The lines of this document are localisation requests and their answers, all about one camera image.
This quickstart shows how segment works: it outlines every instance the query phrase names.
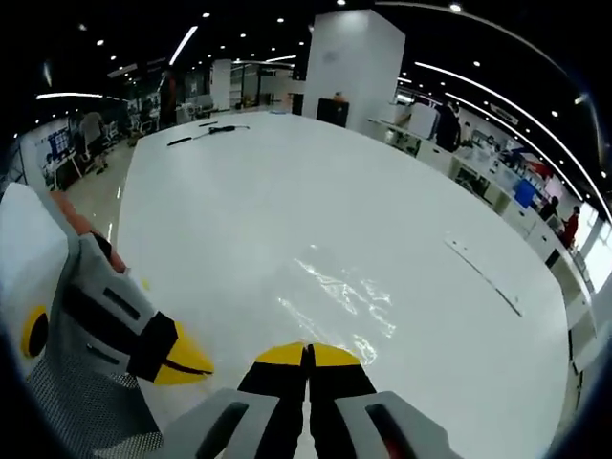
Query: floor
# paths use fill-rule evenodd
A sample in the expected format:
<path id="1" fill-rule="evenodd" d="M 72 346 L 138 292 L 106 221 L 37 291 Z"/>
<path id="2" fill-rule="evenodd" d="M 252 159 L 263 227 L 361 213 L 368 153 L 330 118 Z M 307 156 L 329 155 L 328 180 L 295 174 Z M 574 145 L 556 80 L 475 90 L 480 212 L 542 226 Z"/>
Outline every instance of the floor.
<path id="1" fill-rule="evenodd" d="M 95 228 L 116 245 L 117 230 L 120 224 L 121 194 L 134 148 L 122 141 L 115 145 L 108 154 L 109 167 L 100 175 L 92 172 L 73 184 L 67 195 L 77 211 L 88 218 Z M 559 421 L 556 441 L 565 429 L 571 425 L 579 400 L 579 377 L 571 366 L 568 366 L 568 380 L 565 402 Z"/>

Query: ceiling light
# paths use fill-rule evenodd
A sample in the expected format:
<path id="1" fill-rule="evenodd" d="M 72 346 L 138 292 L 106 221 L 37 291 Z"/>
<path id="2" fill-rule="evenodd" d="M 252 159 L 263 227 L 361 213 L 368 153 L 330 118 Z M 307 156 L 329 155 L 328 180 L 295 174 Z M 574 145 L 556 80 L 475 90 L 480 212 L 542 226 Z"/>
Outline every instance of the ceiling light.
<path id="1" fill-rule="evenodd" d="M 283 57 L 275 57 L 274 59 L 268 59 L 266 62 L 276 62 L 277 60 L 295 59 L 296 55 L 285 55 Z"/>
<path id="2" fill-rule="evenodd" d="M 494 90 L 489 89 L 488 87 L 477 83 L 475 81 L 472 81 L 469 78 L 466 78 L 464 76 L 461 75 L 457 75 L 453 72 L 449 72 L 448 70 L 444 70 L 444 69 L 440 69 L 438 67 L 434 67 L 432 65 L 428 65 L 428 64 L 424 64 L 422 62 L 415 62 L 415 65 L 418 65 L 419 67 L 425 67 L 427 69 L 430 70 L 435 70 L 436 72 L 440 72 L 442 74 L 445 75 L 450 75 L 451 77 L 455 77 L 455 78 L 459 78 L 473 86 L 476 86 L 477 88 L 482 89 L 483 91 L 487 91 L 489 94 L 492 94 L 494 96 L 496 96 L 497 98 L 503 100 L 504 102 L 506 102 L 508 105 L 512 106 L 512 108 L 514 108 L 515 110 L 519 111 L 520 113 L 522 113 L 525 117 L 527 117 L 529 120 L 531 120 L 536 126 L 538 126 L 540 129 L 542 129 L 546 134 L 548 134 L 548 136 L 553 139 L 558 146 L 561 147 L 561 149 L 567 153 L 567 155 L 572 159 L 572 161 L 574 162 L 574 164 L 576 164 L 576 166 L 578 167 L 578 169 L 580 170 L 580 172 L 582 173 L 582 175 L 584 176 L 584 178 L 586 179 L 586 181 L 589 183 L 589 185 L 595 190 L 595 193 L 597 194 L 597 198 L 600 200 L 600 203 L 603 204 L 603 209 L 605 211 L 605 214 L 608 218 L 608 220 L 610 222 L 612 222 L 612 213 L 610 212 L 610 209 L 608 207 L 607 202 L 605 201 L 605 199 L 603 199 L 603 196 L 601 195 L 599 189 L 597 188 L 597 185 L 595 184 L 595 182 L 593 181 L 593 179 L 591 178 L 591 176 L 588 174 L 588 172 L 586 171 L 586 169 L 582 166 L 582 164 L 578 161 L 578 159 L 576 158 L 576 156 L 574 155 L 574 153 L 572 153 L 570 151 L 570 149 L 555 135 L 553 134 L 553 132 L 547 128 L 544 124 L 542 124 L 540 121 L 538 121 L 536 118 L 534 118 L 534 116 L 532 116 L 530 113 L 528 113 L 526 110 L 524 110 L 523 108 L 519 107 L 518 105 L 516 105 L 514 102 L 512 102 L 511 100 L 508 100 L 507 98 L 504 98 L 502 95 L 496 93 Z"/>
<path id="3" fill-rule="evenodd" d="M 582 195 L 580 194 L 580 192 L 578 191 L 578 189 L 569 181 L 569 179 L 565 176 L 565 174 L 563 173 L 563 171 L 561 171 L 561 169 L 559 169 L 557 167 L 557 165 L 555 163 L 553 163 L 551 161 L 551 159 L 549 157 L 547 157 L 544 152 L 542 150 L 540 150 L 532 141 L 530 141 L 529 139 L 527 139 L 525 136 L 523 136 L 520 132 L 518 132 L 516 129 L 514 129 L 512 126 L 510 126 L 509 124 L 507 124 L 505 121 L 501 120 L 498 117 L 493 116 L 492 114 L 490 114 L 489 112 L 487 112 L 486 110 L 480 108 L 479 106 L 468 102 L 467 100 L 463 100 L 462 98 L 458 98 L 457 96 L 451 94 L 451 93 L 446 93 L 447 96 L 449 96 L 450 98 L 454 98 L 456 100 L 459 100 L 460 102 L 465 103 L 466 105 L 470 106 L 471 108 L 473 108 L 474 110 L 478 110 L 479 112 L 481 112 L 484 115 L 488 115 L 489 117 L 493 118 L 495 121 L 497 121 L 499 124 L 501 124 L 502 126 L 506 127 L 506 129 L 510 130 L 511 132 L 513 132 L 514 134 L 516 134 L 518 137 L 520 137 L 524 142 L 526 142 L 531 148 L 533 148 L 537 153 L 539 153 L 543 158 L 546 158 L 546 161 L 548 161 L 551 166 L 557 171 L 558 175 L 561 176 L 562 178 L 564 178 L 567 182 L 569 182 L 570 187 L 574 190 L 574 192 L 576 193 L 576 195 L 579 197 L 579 199 L 582 199 Z"/>
<path id="4" fill-rule="evenodd" d="M 176 60 L 176 58 L 179 56 L 179 54 L 181 53 L 181 51 L 183 50 L 183 48 L 185 47 L 185 45 L 187 44 L 187 41 L 189 41 L 189 39 L 191 38 L 191 36 L 195 33 L 195 31 L 198 30 L 198 26 L 193 26 L 191 29 L 189 29 L 187 31 L 187 33 L 185 34 L 185 36 L 183 37 L 183 40 L 181 40 L 181 43 L 179 43 L 178 48 L 176 49 L 176 51 L 174 52 L 174 55 L 172 56 L 172 58 L 170 59 L 169 64 L 170 65 L 174 65 L 174 61 Z"/>
<path id="5" fill-rule="evenodd" d="M 44 98 L 102 98 L 102 95 L 86 93 L 49 93 L 36 96 L 36 100 L 42 100 Z"/>

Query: white table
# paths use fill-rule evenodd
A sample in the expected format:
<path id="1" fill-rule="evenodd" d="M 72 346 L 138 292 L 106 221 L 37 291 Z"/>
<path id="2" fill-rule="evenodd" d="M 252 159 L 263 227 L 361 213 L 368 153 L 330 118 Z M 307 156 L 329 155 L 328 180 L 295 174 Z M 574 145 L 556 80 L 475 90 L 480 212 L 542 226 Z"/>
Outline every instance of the white table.
<path id="1" fill-rule="evenodd" d="M 119 252 L 216 364 L 196 386 L 142 385 L 161 429 L 235 387 L 264 350 L 320 340 L 358 355 L 378 390 L 442 425 L 465 459 L 542 457 L 565 394 L 567 322 L 520 236 L 381 142 L 293 115 L 219 121 L 251 130 L 172 147 L 200 121 L 147 136 L 123 191 Z M 449 237 L 519 296 L 523 317 Z M 307 429 L 295 457 L 312 457 Z"/>

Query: column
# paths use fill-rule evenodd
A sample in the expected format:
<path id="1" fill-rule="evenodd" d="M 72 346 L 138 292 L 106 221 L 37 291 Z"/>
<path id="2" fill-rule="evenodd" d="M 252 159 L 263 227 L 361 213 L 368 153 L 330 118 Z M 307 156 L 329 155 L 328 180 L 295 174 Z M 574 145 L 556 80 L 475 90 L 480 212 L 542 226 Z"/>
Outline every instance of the column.
<path id="1" fill-rule="evenodd" d="M 210 96 L 214 107 L 230 109 L 231 60 L 215 60 L 210 69 Z"/>
<path id="2" fill-rule="evenodd" d="M 395 97 L 404 42 L 404 33 L 371 10 L 317 16 L 303 115 L 316 118 L 318 100 L 340 91 L 350 103 L 346 127 L 371 135 L 367 119 L 377 119 Z"/>

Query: ceiling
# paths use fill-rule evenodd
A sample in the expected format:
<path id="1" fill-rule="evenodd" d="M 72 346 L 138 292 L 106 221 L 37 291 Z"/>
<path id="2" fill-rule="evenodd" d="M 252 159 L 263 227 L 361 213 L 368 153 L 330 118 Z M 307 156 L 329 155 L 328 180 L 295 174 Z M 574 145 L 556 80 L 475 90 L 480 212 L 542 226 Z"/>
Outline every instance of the ceiling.
<path id="1" fill-rule="evenodd" d="M 495 98 L 458 78 L 415 66 L 424 62 L 470 78 L 519 105 L 550 129 L 576 155 L 598 187 L 612 192 L 612 182 L 601 176 L 601 150 L 598 140 L 612 122 L 612 106 L 606 104 L 607 75 L 601 70 L 601 49 L 606 25 L 605 14 L 581 2 L 580 7 L 561 8 L 552 1 L 463 0 L 465 12 L 486 18 L 527 39 L 559 64 L 555 65 L 496 29 L 449 12 L 446 1 L 420 2 L 444 7 L 425 8 L 374 5 L 371 0 L 268 1 L 245 0 L 194 2 L 174 0 L 153 3 L 110 0 L 84 4 L 61 2 L 31 7 L 28 2 L 15 6 L 16 29 L 3 30 L 2 42 L 11 65 L 5 67 L 5 102 L 10 119 L 3 126 L 3 139 L 15 132 L 35 127 L 53 114 L 75 110 L 91 100 L 63 98 L 35 100 L 47 92 L 98 93 L 126 98 L 130 91 L 147 81 L 158 81 L 157 59 L 170 59 L 186 31 L 199 26 L 178 57 L 178 72 L 207 68 L 216 58 L 267 59 L 297 55 L 296 69 L 305 72 L 310 36 L 308 26 L 318 13 L 373 8 L 406 33 L 403 72 L 413 86 L 424 85 L 436 97 L 448 91 L 487 109 L 482 103 Z M 204 12 L 209 17 L 202 17 Z M 86 31 L 79 29 L 79 24 Z M 104 40 L 97 46 L 98 40 Z M 481 63 L 475 67 L 473 61 Z M 47 63 L 51 86 L 44 76 Z M 111 78 L 119 66 L 136 63 L 129 76 Z M 589 96 L 599 110 L 594 122 L 589 103 L 576 105 L 581 94 Z M 518 130 L 525 134 L 557 164 L 579 189 L 594 195 L 579 168 L 549 135 L 512 106 L 497 105 L 519 119 Z M 554 118 L 551 112 L 559 113 Z"/>

